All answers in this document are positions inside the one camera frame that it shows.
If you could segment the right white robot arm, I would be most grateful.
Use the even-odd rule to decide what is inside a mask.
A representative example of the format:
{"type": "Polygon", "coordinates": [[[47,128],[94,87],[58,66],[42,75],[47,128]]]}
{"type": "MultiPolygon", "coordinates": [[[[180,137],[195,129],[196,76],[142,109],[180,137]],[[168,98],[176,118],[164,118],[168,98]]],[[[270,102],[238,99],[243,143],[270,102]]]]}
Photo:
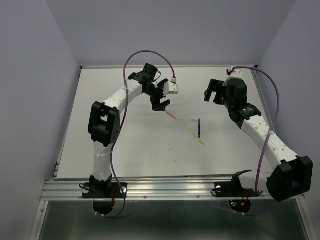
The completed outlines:
{"type": "Polygon", "coordinates": [[[252,170],[239,171],[230,181],[216,182],[212,190],[218,198],[242,197],[249,193],[257,197],[268,193],[277,202],[304,194],[311,189],[313,162],[308,156],[299,156],[270,129],[262,113],[248,103],[247,85],[239,78],[227,81],[211,79],[204,100],[227,108],[229,118],[247,134],[267,158],[271,173],[252,170]]]}

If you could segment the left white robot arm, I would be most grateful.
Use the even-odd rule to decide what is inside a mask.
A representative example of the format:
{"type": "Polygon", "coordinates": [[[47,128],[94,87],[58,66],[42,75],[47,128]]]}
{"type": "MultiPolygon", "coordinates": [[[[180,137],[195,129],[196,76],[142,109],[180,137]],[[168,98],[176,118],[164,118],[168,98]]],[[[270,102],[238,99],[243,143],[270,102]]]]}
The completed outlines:
{"type": "Polygon", "coordinates": [[[145,64],[142,71],[132,73],[125,78],[125,84],[115,94],[102,102],[91,106],[88,133],[93,141],[94,161],[89,183],[84,189],[100,197],[108,196],[112,191],[111,154],[121,133],[121,114],[125,114],[129,104],[145,94],[150,97],[152,110],[164,112],[171,103],[161,102],[170,93],[170,81],[164,79],[156,83],[158,69],[145,64]]]}

